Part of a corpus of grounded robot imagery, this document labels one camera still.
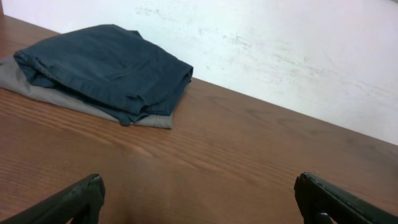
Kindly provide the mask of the navy blue shorts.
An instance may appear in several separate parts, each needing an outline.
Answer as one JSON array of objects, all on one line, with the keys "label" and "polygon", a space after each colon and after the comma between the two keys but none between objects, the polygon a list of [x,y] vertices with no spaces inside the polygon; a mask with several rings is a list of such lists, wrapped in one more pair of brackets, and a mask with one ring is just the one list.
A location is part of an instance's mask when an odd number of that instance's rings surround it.
[{"label": "navy blue shorts", "polygon": [[122,126],[170,116],[193,75],[191,65],[114,24],[49,37],[13,57],[31,85],[81,100]]}]

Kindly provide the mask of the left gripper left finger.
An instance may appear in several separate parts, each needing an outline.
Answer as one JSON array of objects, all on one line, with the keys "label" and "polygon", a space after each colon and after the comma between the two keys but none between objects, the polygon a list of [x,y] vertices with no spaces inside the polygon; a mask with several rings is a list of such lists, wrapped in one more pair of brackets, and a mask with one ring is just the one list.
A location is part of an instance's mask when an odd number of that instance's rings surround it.
[{"label": "left gripper left finger", "polygon": [[2,224],[97,224],[104,205],[105,186],[98,174],[90,174]]}]

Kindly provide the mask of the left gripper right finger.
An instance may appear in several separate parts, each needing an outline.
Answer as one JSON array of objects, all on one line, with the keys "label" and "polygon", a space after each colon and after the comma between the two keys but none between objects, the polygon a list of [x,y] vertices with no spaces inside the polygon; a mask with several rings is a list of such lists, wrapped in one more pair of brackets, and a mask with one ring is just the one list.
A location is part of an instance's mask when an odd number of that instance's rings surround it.
[{"label": "left gripper right finger", "polygon": [[309,173],[294,185],[295,199],[304,224],[395,224],[397,217]]}]

